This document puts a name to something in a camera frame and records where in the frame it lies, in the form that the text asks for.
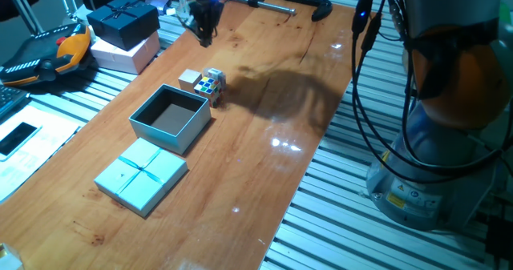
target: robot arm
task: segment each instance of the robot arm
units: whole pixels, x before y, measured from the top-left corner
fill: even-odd
[[[183,7],[179,10],[182,14],[177,13],[176,17],[182,26],[200,41],[201,46],[210,46],[212,37],[217,36],[217,25],[224,3],[219,0],[181,0],[180,4]]]

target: cable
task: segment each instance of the cable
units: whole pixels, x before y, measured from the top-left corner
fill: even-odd
[[[388,41],[391,41],[391,42],[400,42],[401,41],[401,38],[388,38],[384,34],[382,34],[381,32],[378,32],[378,34],[380,36],[382,36],[385,40],[388,40]]]
[[[431,171],[431,172],[436,173],[438,175],[449,176],[449,178],[447,178],[447,179],[439,179],[439,180],[435,180],[435,181],[433,181],[433,180],[431,180],[431,181],[422,181],[422,182],[417,181],[419,183],[442,183],[442,182],[446,182],[446,181],[449,181],[449,180],[461,178],[461,177],[463,177],[465,175],[472,174],[472,171],[476,170],[477,168],[484,167],[485,165],[488,165],[489,162],[491,162],[492,160],[497,159],[500,156],[501,151],[493,150],[490,155],[482,157],[481,159],[478,159],[477,161],[473,161],[471,163],[468,163],[468,164],[465,164],[465,165],[461,165],[461,166],[454,166],[454,167],[452,167],[452,166],[429,165],[429,164],[425,164],[425,163],[415,163],[415,161],[411,161],[411,160],[405,158],[404,156],[400,155],[399,153],[397,153],[390,145],[388,145],[388,143],[386,141],[384,141],[384,139],[376,131],[376,129],[374,128],[373,124],[370,122],[369,118],[367,117],[365,109],[362,106],[362,102],[360,101],[359,94],[357,92],[357,81],[358,81],[359,72],[360,72],[360,69],[362,67],[363,59],[365,58],[366,52],[372,48],[372,45],[374,44],[375,37],[377,36],[377,33],[378,33],[378,29],[381,26],[381,14],[382,14],[382,7],[384,5],[384,2],[385,2],[385,0],[382,0],[382,3],[380,5],[380,10],[378,11],[378,14],[373,18],[373,20],[371,20],[371,24],[369,26],[369,29],[367,30],[367,34],[364,37],[364,42],[362,43],[362,56],[361,56],[360,65],[358,66],[358,68],[355,67],[356,66],[355,65],[356,54],[352,53],[352,60],[353,60],[352,61],[352,68],[353,68],[352,69],[353,70],[353,111],[354,111],[354,114],[355,114],[355,119],[357,120],[358,128],[359,128],[360,132],[362,133],[362,136],[363,136],[364,140],[366,141],[367,146],[370,148],[370,150],[373,152],[373,154],[375,156],[377,156],[377,158],[380,160],[380,162],[383,164],[384,167],[387,167],[387,169],[389,171],[392,171],[394,174],[396,174],[397,176],[399,176],[401,178],[402,177],[407,178],[407,177],[405,177],[403,175],[399,175],[396,171],[391,170],[390,167],[388,165],[386,165],[386,163],[384,163],[384,161],[381,159],[381,157],[379,157],[378,153],[375,152],[375,150],[372,148],[370,143],[368,143],[369,141],[368,141],[368,139],[366,137],[366,133],[362,129],[361,121],[360,121],[360,118],[359,118],[359,116],[357,114],[357,105],[358,105],[358,109],[360,110],[364,120],[368,124],[369,128],[371,129],[371,131],[374,133],[376,138],[392,154],[397,156],[403,162],[408,163],[412,167],[420,168],[420,169],[422,169],[424,171]],[[366,21],[362,21],[361,19],[355,19],[355,20],[357,22],[365,22],[366,23]],[[353,28],[360,29],[361,28],[361,24],[360,25],[353,25]],[[358,32],[357,33],[353,33],[353,43],[356,43],[358,34],[359,34]],[[412,76],[413,76],[413,71],[411,69],[412,69],[412,67],[409,66],[409,78],[407,80],[408,82],[407,82],[406,89],[410,89],[411,80],[412,80]],[[406,117],[407,117],[407,114],[408,114],[407,112],[408,112],[409,101],[410,101],[410,91],[407,91],[407,95],[406,95],[406,99],[405,99]],[[404,126],[403,129],[406,129],[406,123],[403,123],[403,126]]]

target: warning label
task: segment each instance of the warning label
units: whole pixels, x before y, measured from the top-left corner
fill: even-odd
[[[395,179],[387,199],[395,206],[419,216],[432,216],[439,207],[440,195],[426,194]]]
[[[388,193],[388,196],[386,197],[386,199],[389,200],[395,206],[397,206],[401,209],[404,208],[405,200],[397,197],[396,195],[394,195],[394,193],[392,193],[392,192]]]

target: open box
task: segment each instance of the open box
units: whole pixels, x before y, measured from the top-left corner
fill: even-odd
[[[164,84],[130,123],[138,137],[183,154],[211,117],[208,99]]]

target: wooden tabletop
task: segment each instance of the wooden tabletop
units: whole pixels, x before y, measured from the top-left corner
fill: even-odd
[[[256,269],[350,74],[353,9],[288,17],[229,2],[208,49],[183,34],[0,205],[25,269]],[[142,219],[93,179],[136,139],[128,117],[185,69],[227,74],[226,106],[184,154],[190,171]]]

